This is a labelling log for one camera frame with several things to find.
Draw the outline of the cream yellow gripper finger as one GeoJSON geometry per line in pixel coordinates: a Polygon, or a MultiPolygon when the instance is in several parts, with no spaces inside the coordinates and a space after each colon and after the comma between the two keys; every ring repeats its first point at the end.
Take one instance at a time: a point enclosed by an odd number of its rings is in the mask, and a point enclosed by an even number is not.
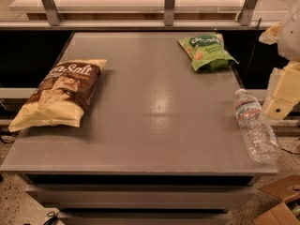
{"type": "Polygon", "coordinates": [[[274,68],[270,74],[262,115],[282,120],[300,102],[300,62],[290,61],[283,69],[274,68]]]}

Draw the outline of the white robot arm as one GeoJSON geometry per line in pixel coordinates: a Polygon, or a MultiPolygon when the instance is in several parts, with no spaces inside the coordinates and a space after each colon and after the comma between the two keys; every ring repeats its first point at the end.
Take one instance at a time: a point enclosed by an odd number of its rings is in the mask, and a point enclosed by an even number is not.
{"type": "Polygon", "coordinates": [[[276,43],[278,54],[289,61],[284,68],[273,69],[262,105],[263,119],[282,120],[300,102],[300,3],[263,32],[259,41],[276,43]]]}

